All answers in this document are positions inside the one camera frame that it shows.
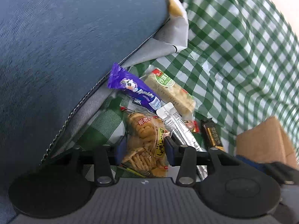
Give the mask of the green checkered cloth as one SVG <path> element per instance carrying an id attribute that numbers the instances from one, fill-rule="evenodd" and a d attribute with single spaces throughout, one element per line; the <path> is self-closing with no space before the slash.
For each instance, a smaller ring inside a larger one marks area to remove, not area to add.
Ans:
<path id="1" fill-rule="evenodd" d="M 298 161 L 298 37 L 269 0 L 184 0 L 185 50 L 129 68 L 161 69 L 196 101 L 197 120 L 212 118 L 235 153 L 237 135 L 274 116 Z"/>

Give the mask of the dark brown chocolate bar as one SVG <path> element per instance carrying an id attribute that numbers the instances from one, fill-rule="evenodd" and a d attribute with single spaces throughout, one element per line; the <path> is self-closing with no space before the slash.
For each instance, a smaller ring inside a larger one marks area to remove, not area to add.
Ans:
<path id="1" fill-rule="evenodd" d="M 200 120 L 200 131 L 207 148 L 217 148 L 224 151 L 224 146 L 211 118 Z"/>

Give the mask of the grey fabric bag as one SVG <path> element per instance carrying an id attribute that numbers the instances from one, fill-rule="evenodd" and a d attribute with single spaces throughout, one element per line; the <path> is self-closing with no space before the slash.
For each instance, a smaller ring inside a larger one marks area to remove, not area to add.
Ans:
<path id="1" fill-rule="evenodd" d="M 121 60 L 119 63 L 121 66 L 130 67 L 177 53 L 187 48 L 189 23 L 187 12 L 181 3 L 183 0 L 168 1 L 170 17 L 165 24 L 139 45 L 137 49 Z M 72 138 L 89 121 L 112 93 L 105 85 L 107 78 L 108 73 L 106 73 L 77 103 L 75 108 L 68 115 L 62 128 L 50 143 L 41 162 L 66 150 Z"/>

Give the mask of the rice cracker pack green label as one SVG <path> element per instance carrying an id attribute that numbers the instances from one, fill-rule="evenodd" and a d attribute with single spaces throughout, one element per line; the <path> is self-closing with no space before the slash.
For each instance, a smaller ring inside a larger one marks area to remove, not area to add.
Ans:
<path id="1" fill-rule="evenodd" d="M 141 77 L 164 103 L 172 103 L 184 120 L 193 120 L 196 102 L 193 97 L 159 68 Z"/>

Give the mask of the cardboard box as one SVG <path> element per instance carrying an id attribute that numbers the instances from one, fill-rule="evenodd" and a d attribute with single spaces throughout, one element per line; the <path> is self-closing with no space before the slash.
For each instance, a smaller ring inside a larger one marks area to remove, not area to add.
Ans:
<path id="1" fill-rule="evenodd" d="M 281 162 L 298 169 L 293 144 L 274 116 L 237 135 L 236 154 L 258 163 Z"/>

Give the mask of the silver white snack wrapper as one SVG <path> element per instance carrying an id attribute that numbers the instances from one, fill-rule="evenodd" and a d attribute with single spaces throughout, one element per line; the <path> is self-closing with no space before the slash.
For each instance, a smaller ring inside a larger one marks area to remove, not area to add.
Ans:
<path id="1" fill-rule="evenodd" d="M 170 131 L 170 137 L 179 145 L 189 145 L 197 151 L 206 152 L 198 144 L 192 132 L 187 128 L 180 114 L 172 103 L 167 103 L 157 110 L 157 115 L 164 121 L 166 128 Z"/>

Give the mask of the clear bag of cookies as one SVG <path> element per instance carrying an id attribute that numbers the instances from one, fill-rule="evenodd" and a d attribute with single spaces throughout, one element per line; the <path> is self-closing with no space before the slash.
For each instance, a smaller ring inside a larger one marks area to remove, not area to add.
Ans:
<path id="1" fill-rule="evenodd" d="M 164 138 L 170 135 L 164 121 L 152 113 L 131 111 L 127 118 L 127 153 L 121 164 L 146 178 L 164 178 L 168 161 Z"/>

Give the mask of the small red candy packet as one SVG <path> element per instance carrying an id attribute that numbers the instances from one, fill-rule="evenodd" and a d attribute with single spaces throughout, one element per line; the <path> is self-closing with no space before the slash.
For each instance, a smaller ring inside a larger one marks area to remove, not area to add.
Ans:
<path id="1" fill-rule="evenodd" d="M 185 125 L 192 133 L 199 133 L 200 128 L 195 120 L 186 120 Z"/>

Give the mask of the purple snack bar wrapper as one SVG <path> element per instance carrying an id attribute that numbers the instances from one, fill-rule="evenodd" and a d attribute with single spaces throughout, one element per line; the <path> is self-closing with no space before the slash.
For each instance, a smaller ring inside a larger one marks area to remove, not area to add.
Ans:
<path id="1" fill-rule="evenodd" d="M 151 112 L 161 108 L 158 95 L 136 75 L 131 74 L 117 63 L 114 63 L 108 77 L 107 87 L 122 90 L 138 101 L 138 104 Z"/>

